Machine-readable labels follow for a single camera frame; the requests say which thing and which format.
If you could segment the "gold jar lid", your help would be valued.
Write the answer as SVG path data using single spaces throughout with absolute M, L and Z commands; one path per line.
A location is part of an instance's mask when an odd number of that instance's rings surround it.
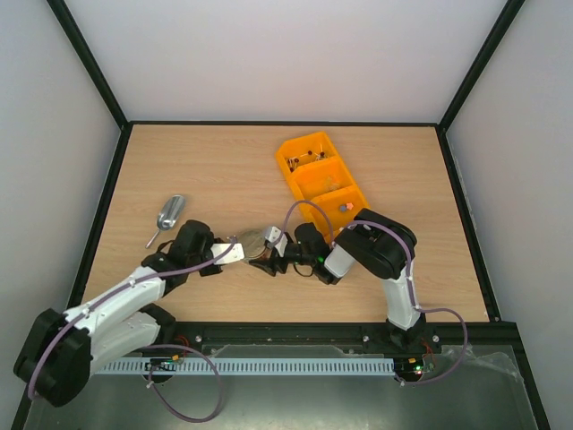
M 240 232 L 236 238 L 237 242 L 243 248 L 244 259 L 246 261 L 258 259 L 264 255 L 266 250 L 266 239 L 261 229 L 246 229 Z

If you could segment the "yellow star candy bin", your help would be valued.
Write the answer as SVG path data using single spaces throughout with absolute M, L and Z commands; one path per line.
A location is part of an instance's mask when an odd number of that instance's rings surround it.
M 311 202 L 320 207 L 326 214 L 335 234 L 352 221 L 360 210 L 370 208 L 362 191 L 356 185 L 326 193 L 311 199 Z M 304 219 L 312 222 L 325 239 L 330 240 L 329 224 L 324 215 L 308 203 L 302 205 L 301 211 Z

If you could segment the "metal scoop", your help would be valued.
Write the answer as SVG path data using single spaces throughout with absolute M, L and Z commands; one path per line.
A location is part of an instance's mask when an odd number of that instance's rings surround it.
M 173 195 L 165 202 L 156 219 L 156 232 L 145 245 L 146 249 L 151 247 L 161 232 L 168 231 L 175 226 L 185 204 L 186 199 L 181 194 Z

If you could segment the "yellow lollipop bin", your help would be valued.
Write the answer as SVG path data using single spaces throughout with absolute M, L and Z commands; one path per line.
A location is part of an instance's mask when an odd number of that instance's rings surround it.
M 286 140 L 275 152 L 275 159 L 285 175 L 297 168 L 338 155 L 338 150 L 325 132 L 306 134 Z

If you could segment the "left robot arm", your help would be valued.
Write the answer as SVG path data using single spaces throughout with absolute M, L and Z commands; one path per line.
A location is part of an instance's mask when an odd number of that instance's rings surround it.
M 208 225 L 188 220 L 174 239 L 159 245 L 112 288 L 63 312 L 48 308 L 40 313 L 13 368 L 26 383 L 28 398 L 63 406 L 99 368 L 152 345 L 163 331 L 161 322 L 174 321 L 156 301 L 191 273 L 219 262 L 233 246 L 216 238 Z

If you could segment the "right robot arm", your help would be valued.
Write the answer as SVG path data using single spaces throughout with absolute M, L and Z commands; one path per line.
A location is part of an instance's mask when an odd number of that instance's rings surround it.
M 406 226 L 369 209 L 360 210 L 343 227 L 334 243 L 311 222 L 290 236 L 275 226 L 261 234 L 264 248 L 248 264 L 274 277 L 289 267 L 308 267 L 310 275 L 326 285 L 342 280 L 355 263 L 382 281 L 387 301 L 387 342 L 408 351 L 422 339 L 425 324 L 411 278 L 415 234 Z

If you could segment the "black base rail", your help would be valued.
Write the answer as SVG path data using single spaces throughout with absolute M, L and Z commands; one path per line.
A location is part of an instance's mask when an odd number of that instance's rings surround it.
M 170 339 L 185 337 L 192 348 L 211 354 L 225 346 L 332 346 L 350 354 L 419 357 L 430 348 L 463 344 L 458 322 L 428 322 L 423 333 L 402 348 L 390 340 L 382 322 L 179 322 L 168 331 Z

